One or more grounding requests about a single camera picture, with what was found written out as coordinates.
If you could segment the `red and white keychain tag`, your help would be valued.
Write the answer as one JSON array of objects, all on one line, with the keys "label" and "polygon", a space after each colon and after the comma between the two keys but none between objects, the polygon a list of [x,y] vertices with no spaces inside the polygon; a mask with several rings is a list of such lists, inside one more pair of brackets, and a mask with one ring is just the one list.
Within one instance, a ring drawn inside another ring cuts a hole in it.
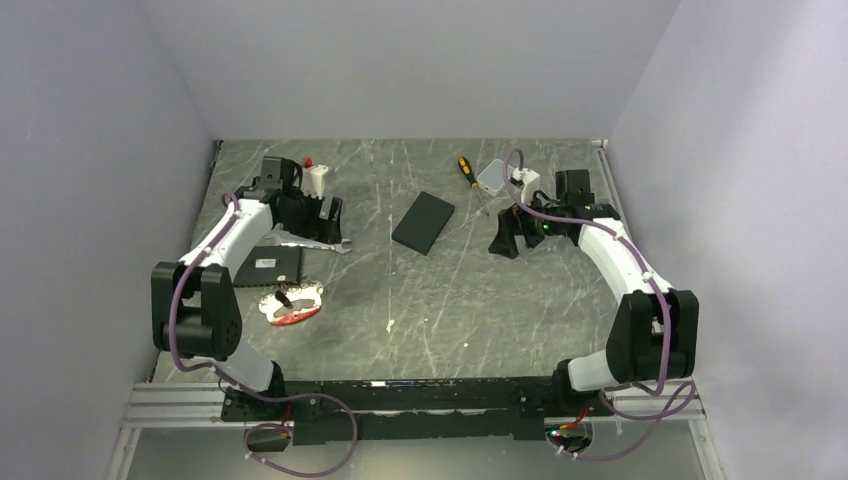
[{"label": "red and white keychain tag", "polygon": [[258,304],[266,320],[276,327],[302,323],[322,310],[324,286],[318,281],[285,284],[264,296]]}]

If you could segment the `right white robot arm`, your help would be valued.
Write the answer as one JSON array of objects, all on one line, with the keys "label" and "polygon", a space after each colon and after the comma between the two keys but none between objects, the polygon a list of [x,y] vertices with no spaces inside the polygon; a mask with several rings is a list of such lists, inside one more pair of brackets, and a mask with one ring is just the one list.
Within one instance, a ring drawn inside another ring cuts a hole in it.
[{"label": "right white robot arm", "polygon": [[518,200],[498,214],[498,230],[489,251],[518,256],[517,241],[529,249],[548,237],[565,237],[595,264],[617,300],[617,312],[605,346],[598,352],[565,360],[557,368],[565,379],[551,388],[557,411],[574,415],[590,392],[661,379],[682,379],[695,366],[699,301],[663,279],[638,252],[619,213],[599,203],[586,170],[559,171],[556,194],[539,190],[532,169],[511,170],[505,189]]}]

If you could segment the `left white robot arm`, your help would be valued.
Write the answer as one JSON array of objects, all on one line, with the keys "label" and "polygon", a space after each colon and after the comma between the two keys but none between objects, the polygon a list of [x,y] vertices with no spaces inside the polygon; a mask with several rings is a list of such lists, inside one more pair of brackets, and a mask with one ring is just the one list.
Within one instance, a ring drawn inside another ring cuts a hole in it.
[{"label": "left white robot arm", "polygon": [[207,236],[175,262],[151,273],[152,335],[175,367],[207,369],[248,394],[264,420],[287,406],[281,367],[242,336],[234,280],[262,241],[274,247],[351,251],[341,232],[343,201],[326,196],[329,167],[269,156],[249,184],[223,195],[225,213]]}]

